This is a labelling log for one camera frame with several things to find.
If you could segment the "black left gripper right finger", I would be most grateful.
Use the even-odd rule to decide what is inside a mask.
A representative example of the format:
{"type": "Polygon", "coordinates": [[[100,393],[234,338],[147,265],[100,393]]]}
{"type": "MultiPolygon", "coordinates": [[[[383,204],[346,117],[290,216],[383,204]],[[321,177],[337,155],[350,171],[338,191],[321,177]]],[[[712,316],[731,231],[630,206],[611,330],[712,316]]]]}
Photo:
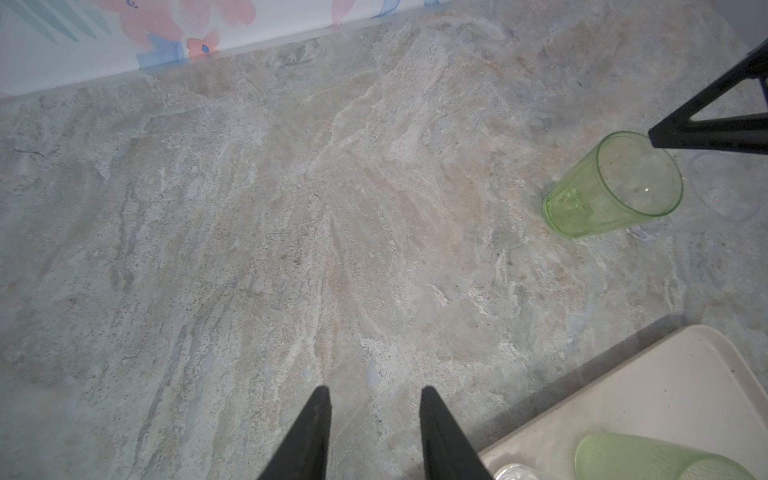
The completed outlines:
{"type": "Polygon", "coordinates": [[[426,479],[493,479],[432,386],[421,391],[419,419],[426,479]]]}

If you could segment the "light green plastic cup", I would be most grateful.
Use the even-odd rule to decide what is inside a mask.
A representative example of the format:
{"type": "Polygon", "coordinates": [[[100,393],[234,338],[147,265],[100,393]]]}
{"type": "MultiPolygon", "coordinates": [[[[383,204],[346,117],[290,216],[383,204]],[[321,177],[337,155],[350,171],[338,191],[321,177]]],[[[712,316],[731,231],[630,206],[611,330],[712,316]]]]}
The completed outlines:
{"type": "Polygon", "coordinates": [[[574,456],[578,479],[752,479],[722,455],[647,437],[595,433],[574,456]]]}

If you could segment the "clear plastic cup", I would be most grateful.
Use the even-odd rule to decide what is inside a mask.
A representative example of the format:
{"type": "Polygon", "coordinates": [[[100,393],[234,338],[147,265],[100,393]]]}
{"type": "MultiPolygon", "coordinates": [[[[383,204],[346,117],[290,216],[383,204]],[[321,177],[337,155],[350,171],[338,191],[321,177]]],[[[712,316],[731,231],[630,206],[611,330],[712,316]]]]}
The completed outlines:
{"type": "Polygon", "coordinates": [[[704,151],[689,163],[689,180],[708,211],[745,221],[767,201],[767,159],[743,153],[704,151]]]}
{"type": "Polygon", "coordinates": [[[510,463],[502,466],[494,474],[494,480],[538,480],[538,474],[535,470],[519,464],[510,463]]]}

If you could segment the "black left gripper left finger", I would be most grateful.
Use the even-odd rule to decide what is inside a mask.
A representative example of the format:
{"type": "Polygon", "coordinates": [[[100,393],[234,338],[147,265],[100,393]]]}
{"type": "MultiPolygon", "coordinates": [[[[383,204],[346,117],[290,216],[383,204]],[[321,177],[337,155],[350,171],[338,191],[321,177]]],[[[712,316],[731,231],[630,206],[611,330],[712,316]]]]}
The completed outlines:
{"type": "Polygon", "coordinates": [[[331,420],[330,391],[318,386],[258,479],[324,480],[331,420]]]}

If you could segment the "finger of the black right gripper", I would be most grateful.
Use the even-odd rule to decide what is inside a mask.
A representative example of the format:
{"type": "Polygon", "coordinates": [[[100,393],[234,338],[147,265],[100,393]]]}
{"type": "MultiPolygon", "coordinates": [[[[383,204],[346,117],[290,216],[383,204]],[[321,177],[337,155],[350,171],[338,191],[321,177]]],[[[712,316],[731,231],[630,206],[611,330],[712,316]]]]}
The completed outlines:
{"type": "Polygon", "coordinates": [[[652,145],[664,149],[765,155],[766,112],[705,120],[694,118],[705,107],[747,80],[757,81],[762,94],[767,94],[766,42],[762,42],[729,71],[652,127],[648,131],[652,145]]]}

